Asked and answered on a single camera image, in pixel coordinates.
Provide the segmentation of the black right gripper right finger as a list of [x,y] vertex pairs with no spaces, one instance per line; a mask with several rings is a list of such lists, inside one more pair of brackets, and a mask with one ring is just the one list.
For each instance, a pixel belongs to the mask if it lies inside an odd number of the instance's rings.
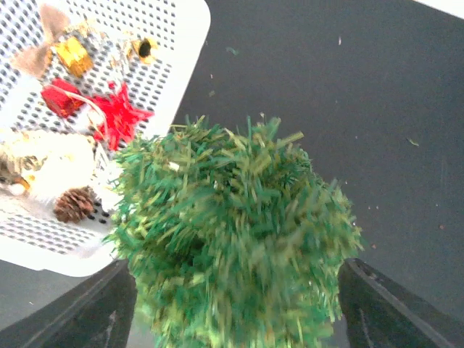
[[462,347],[463,323],[358,258],[339,269],[351,347]]

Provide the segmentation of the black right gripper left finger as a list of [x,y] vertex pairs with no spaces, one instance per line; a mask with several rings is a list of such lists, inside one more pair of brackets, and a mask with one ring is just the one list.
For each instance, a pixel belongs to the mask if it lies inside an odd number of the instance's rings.
[[125,347],[136,302],[125,260],[114,261],[32,315],[1,330],[2,347]]

